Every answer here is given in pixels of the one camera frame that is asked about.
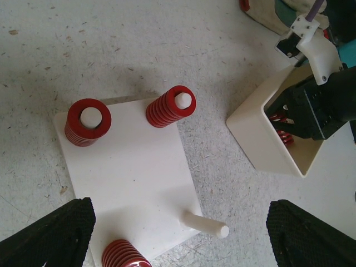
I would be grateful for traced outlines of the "small red spring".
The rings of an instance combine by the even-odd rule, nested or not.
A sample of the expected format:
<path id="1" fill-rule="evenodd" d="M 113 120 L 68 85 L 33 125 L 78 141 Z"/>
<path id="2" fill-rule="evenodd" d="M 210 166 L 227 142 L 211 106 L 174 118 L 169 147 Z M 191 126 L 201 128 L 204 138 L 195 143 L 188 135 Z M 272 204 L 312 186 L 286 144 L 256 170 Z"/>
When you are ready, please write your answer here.
<path id="1" fill-rule="evenodd" d="M 287 123 L 287 117 L 283 113 L 275 113 L 269 117 L 269 120 L 271 122 Z M 294 138 L 290 133 L 285 132 L 283 130 L 278 130 L 278 129 L 275 130 L 286 147 L 293 144 Z"/>
<path id="2" fill-rule="evenodd" d="M 103 267 L 152 267 L 151 263 L 127 240 L 115 240 L 103 251 Z"/>

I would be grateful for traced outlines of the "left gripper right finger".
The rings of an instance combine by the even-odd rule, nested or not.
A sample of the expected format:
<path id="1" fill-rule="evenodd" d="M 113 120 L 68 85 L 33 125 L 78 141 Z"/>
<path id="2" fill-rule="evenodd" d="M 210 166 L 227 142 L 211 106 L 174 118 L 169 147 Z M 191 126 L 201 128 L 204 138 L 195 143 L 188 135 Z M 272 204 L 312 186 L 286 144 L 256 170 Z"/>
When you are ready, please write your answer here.
<path id="1" fill-rule="evenodd" d="M 266 220 L 278 266 L 355 266 L 355 240 L 288 200 L 272 201 Z"/>

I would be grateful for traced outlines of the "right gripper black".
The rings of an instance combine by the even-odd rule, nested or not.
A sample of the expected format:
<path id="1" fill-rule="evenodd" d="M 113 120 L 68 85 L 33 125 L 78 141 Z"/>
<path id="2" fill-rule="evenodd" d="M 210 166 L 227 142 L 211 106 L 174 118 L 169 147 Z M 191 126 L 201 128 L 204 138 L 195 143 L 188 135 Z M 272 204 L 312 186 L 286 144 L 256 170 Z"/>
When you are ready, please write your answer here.
<path id="1" fill-rule="evenodd" d="M 326 140 L 346 123 L 355 135 L 355 67 L 331 74 L 318 86 L 314 76 L 286 88 L 274 101 L 274 128 L 302 139 Z"/>

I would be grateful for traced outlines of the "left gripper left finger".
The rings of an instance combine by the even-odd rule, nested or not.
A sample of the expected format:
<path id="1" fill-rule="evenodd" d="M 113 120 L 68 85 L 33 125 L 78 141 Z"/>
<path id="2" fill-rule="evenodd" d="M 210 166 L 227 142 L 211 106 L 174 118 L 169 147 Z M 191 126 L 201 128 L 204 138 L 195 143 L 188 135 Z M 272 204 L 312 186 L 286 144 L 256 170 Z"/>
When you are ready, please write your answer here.
<path id="1" fill-rule="evenodd" d="M 95 222 L 89 197 L 71 200 L 1 241 L 1 266 L 82 266 Z"/>

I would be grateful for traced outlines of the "large red spring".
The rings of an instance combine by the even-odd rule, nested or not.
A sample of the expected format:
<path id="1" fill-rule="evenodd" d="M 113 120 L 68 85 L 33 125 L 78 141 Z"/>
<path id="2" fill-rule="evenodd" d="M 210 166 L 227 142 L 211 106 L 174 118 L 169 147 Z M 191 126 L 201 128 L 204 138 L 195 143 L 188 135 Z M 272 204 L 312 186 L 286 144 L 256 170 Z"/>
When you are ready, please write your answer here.
<path id="1" fill-rule="evenodd" d="M 87 147 L 107 134 L 112 117 L 108 107 L 99 100 L 85 98 L 68 110 L 65 136 L 78 147 Z"/>

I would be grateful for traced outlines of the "white peg fixture plate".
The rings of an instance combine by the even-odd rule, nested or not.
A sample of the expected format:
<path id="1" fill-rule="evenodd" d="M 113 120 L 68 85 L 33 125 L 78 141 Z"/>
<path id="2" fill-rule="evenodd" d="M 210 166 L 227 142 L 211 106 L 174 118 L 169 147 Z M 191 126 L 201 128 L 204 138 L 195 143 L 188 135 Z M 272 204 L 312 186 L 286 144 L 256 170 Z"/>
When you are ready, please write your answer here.
<path id="1" fill-rule="evenodd" d="M 96 266 L 118 239 L 152 260 L 198 233 L 229 234 L 225 223 L 203 217 L 177 126 L 151 126 L 145 116 L 149 103 L 110 105 L 111 128 L 88 147 L 66 138 L 66 113 L 54 117 L 75 195 L 92 200 Z"/>

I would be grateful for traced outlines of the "white spring tray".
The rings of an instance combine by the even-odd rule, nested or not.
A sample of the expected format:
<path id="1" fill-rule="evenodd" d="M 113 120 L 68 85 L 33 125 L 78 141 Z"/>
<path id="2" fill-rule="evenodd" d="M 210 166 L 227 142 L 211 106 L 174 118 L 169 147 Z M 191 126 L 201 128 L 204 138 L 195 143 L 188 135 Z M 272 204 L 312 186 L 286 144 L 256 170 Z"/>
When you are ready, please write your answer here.
<path id="1" fill-rule="evenodd" d="M 271 115 L 266 112 L 285 89 L 311 75 L 309 65 L 283 69 L 259 85 L 226 120 L 227 127 L 256 170 L 307 176 L 322 141 L 301 139 L 275 129 L 273 122 L 289 122 L 283 108 Z"/>

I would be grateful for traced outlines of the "medium red spring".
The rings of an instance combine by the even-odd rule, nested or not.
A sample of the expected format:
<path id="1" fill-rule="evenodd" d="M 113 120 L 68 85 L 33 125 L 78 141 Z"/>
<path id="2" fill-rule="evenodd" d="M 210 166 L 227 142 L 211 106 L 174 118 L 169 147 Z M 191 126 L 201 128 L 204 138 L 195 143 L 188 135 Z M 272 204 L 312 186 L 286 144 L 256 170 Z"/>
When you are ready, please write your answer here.
<path id="1" fill-rule="evenodd" d="M 186 86 L 169 89 L 146 108 L 147 121 L 154 127 L 163 128 L 191 116 L 196 109 L 196 97 Z"/>

